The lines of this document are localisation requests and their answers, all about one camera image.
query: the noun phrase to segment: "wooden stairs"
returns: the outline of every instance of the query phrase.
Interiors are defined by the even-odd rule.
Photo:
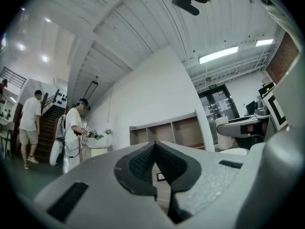
[[[35,158],[41,163],[48,163],[52,146],[54,128],[58,118],[65,112],[64,108],[52,106],[40,119],[40,135],[35,151]]]

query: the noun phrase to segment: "white chair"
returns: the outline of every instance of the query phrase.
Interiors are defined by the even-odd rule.
[[[216,119],[216,129],[219,125],[229,123],[228,117],[221,117]],[[233,145],[232,137],[220,135],[217,132],[218,148],[221,149],[220,153],[232,154],[232,155],[247,155],[248,151],[244,148],[231,148]]]
[[[14,122],[8,122],[6,125],[0,125],[0,138],[1,138],[1,146],[2,146],[2,155],[3,160],[6,160],[7,146],[8,142],[10,142],[13,131],[15,128]]]

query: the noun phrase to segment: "railing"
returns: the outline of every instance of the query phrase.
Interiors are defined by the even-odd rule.
[[[4,67],[4,69],[2,70],[0,77],[2,77],[3,79],[7,79],[9,83],[19,88],[22,88],[26,81],[26,78],[16,74],[15,72],[11,71],[6,67]]]
[[[58,89],[57,92],[56,92],[53,96],[51,96],[51,97],[48,97],[48,96],[49,96],[48,93],[46,93],[46,94],[44,95],[43,101],[42,101],[42,103],[41,103],[41,114],[42,114],[43,109],[44,109],[45,107],[47,107],[47,106],[48,106],[49,104],[51,104],[51,103],[56,102],[56,97],[57,97],[58,93],[59,93],[59,89]]]

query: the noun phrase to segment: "door frame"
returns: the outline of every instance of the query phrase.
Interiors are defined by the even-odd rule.
[[[221,86],[218,86],[218,87],[213,88],[211,90],[205,91],[203,93],[199,93],[198,96],[199,96],[199,98],[207,97],[209,103],[211,104],[209,96],[212,96],[212,98],[213,98],[212,94],[217,93],[219,91],[224,92],[224,95],[228,99],[229,105],[230,105],[230,107],[233,111],[233,115],[234,115],[235,119],[240,118],[239,113],[238,113],[237,108],[236,108],[236,105],[234,103],[234,100],[231,97],[231,95],[230,95],[230,93],[229,93],[229,91],[228,91],[228,89],[225,85],[221,85]]]

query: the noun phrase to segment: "stair railing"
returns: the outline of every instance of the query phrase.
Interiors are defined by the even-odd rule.
[[[59,94],[59,89],[58,89],[57,92],[56,92],[53,96],[51,96],[51,97],[49,97],[49,94],[48,94],[48,93],[46,93],[46,94],[44,95],[43,101],[42,101],[42,103],[41,103],[41,115],[42,115],[43,109],[44,109],[45,107],[47,107],[47,106],[48,106],[49,104],[51,104],[51,103],[56,102],[56,97],[57,97],[58,94]]]

